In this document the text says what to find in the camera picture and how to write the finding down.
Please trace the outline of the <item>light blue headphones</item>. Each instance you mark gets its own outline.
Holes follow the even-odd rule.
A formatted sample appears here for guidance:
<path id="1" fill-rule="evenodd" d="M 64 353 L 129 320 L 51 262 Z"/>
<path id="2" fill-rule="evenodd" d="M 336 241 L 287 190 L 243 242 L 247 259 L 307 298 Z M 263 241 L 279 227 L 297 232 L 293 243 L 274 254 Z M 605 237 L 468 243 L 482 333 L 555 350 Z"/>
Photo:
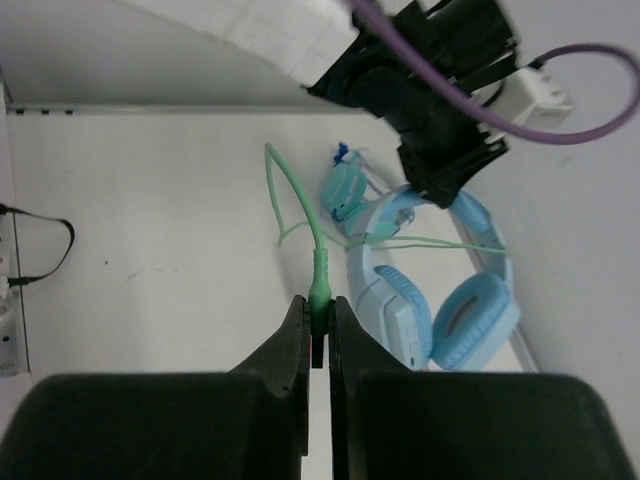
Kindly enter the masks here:
<path id="1" fill-rule="evenodd" d="M 357 213 L 346 249 L 349 298 L 364 330 L 404 366 L 478 371 L 501 350 L 521 318 L 513 262 L 488 208 L 473 194 L 460 192 L 449 211 L 484 254 L 485 266 L 434 305 L 426 287 L 443 272 L 444 262 L 420 257 L 402 272 L 383 263 L 379 252 L 400 233 L 400 215 L 424 203 L 410 188 L 399 187 Z"/>

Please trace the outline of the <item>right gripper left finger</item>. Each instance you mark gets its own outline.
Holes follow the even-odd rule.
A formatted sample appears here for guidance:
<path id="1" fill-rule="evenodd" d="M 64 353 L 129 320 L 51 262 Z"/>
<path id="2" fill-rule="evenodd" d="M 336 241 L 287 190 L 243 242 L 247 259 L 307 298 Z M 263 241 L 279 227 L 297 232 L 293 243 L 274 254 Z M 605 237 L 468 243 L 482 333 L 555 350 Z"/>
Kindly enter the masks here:
<path id="1" fill-rule="evenodd" d="M 5 479 L 297 479 L 309 448 L 310 312 L 227 372 L 39 382 L 1 442 Z"/>

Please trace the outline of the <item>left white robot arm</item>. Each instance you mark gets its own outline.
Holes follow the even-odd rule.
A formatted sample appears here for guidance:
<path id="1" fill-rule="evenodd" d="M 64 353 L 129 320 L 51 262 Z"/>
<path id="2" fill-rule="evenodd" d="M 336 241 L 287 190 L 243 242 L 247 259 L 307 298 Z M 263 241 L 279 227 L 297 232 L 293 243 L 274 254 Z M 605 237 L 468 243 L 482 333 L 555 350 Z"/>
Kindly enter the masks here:
<path id="1" fill-rule="evenodd" d="M 503 136 L 423 82 L 344 1 L 137 1 L 134 8 L 246 52 L 313 97 L 383 120 L 399 137 L 407 181 L 442 208 L 508 150 Z M 516 38 L 495 1 L 429 8 L 411 1 L 389 20 L 466 95 L 516 69 Z"/>

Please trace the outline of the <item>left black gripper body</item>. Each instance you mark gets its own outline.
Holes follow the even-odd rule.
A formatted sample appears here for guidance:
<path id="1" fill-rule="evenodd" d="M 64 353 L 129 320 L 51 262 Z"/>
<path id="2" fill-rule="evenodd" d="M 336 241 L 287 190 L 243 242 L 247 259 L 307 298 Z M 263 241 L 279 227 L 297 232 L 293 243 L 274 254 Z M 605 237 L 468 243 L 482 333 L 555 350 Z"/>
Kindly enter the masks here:
<path id="1" fill-rule="evenodd" d="M 415 1 L 391 16 L 420 55 L 465 95 L 514 73 L 517 43 L 495 1 Z M 399 135 L 397 149 L 413 190 L 441 208 L 482 168 L 506 153 L 477 120 L 454 107 L 410 71 L 361 20 L 356 40 L 309 94 L 383 119 Z"/>

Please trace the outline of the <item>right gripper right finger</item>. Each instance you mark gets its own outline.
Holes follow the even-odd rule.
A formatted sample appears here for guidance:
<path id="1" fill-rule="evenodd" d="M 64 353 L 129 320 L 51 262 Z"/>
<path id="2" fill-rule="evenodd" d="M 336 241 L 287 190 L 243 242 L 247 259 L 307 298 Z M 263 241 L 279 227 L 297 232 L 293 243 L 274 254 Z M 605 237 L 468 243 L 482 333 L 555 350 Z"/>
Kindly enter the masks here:
<path id="1" fill-rule="evenodd" d="M 599 394 L 566 375 L 418 372 L 333 302 L 337 479 L 632 479 Z"/>

